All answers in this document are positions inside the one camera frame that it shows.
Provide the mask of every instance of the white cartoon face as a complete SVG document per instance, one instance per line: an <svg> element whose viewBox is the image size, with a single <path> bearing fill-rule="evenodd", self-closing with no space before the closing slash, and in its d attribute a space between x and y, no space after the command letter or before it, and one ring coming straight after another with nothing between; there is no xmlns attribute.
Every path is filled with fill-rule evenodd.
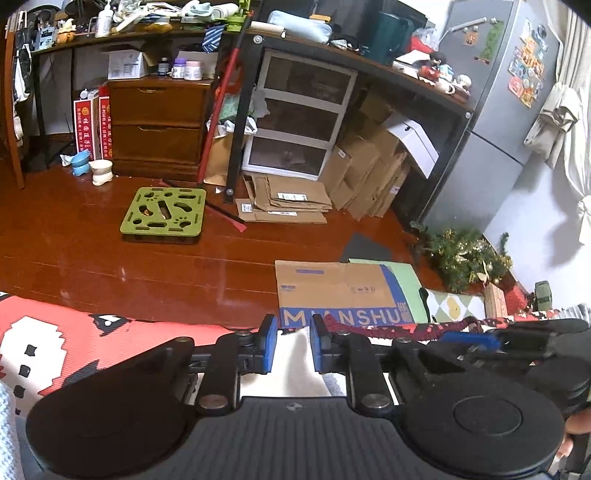
<svg viewBox="0 0 591 480"><path fill-rule="evenodd" d="M17 415L26 416L41 398L39 392L61 375L66 358L64 339L56 325L23 317L11 325L0 343L0 367L17 399Z"/></svg>

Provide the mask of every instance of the drawer handle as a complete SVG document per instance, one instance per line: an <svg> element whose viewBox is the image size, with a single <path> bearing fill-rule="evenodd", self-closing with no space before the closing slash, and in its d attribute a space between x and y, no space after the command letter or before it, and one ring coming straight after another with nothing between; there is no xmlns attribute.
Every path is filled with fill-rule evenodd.
<svg viewBox="0 0 591 480"><path fill-rule="evenodd" d="M144 128L144 127L138 127L142 132L163 132L164 130L168 130L168 127L162 127L162 128Z"/></svg>

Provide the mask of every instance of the person's hand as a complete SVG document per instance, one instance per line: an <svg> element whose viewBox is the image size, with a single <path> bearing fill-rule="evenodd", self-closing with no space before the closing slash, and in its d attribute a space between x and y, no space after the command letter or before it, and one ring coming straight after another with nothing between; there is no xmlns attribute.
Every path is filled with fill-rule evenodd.
<svg viewBox="0 0 591 480"><path fill-rule="evenodd" d="M591 407L570 416L566 421L564 429L564 439L558 452L556 452L557 459L570 455L570 452L573 450L573 439L569 434L581 435L583 433L591 433Z"/></svg>

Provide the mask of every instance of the red box with chinese characters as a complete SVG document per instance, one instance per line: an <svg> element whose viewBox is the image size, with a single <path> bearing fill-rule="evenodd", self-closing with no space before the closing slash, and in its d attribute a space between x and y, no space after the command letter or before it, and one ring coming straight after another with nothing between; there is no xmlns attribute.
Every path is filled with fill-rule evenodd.
<svg viewBox="0 0 591 480"><path fill-rule="evenodd" d="M100 151L106 160L113 159L113 140L111 138L111 105L108 96L99 97L99 136Z"/></svg>
<svg viewBox="0 0 591 480"><path fill-rule="evenodd" d="M74 101L74 131L78 152L90 151L90 160L100 158L99 99Z"/></svg>

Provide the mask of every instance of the round black disc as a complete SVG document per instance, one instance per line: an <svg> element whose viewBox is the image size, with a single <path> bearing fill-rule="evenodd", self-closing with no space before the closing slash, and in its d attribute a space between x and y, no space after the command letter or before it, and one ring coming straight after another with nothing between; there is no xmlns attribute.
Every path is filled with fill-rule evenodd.
<svg viewBox="0 0 591 480"><path fill-rule="evenodd" d="M589 386L590 375L584 360L561 356L531 367L527 381L544 390L573 393L576 397Z"/></svg>
<svg viewBox="0 0 591 480"><path fill-rule="evenodd" d="M449 374L405 406L418 453L466 478L519 478L551 462L563 438L557 407L496 376Z"/></svg>
<svg viewBox="0 0 591 480"><path fill-rule="evenodd" d="M27 437L44 467L72 478L124 475L152 465L178 443L182 406L165 388L137 373L106 380L83 380L31 410Z"/></svg>

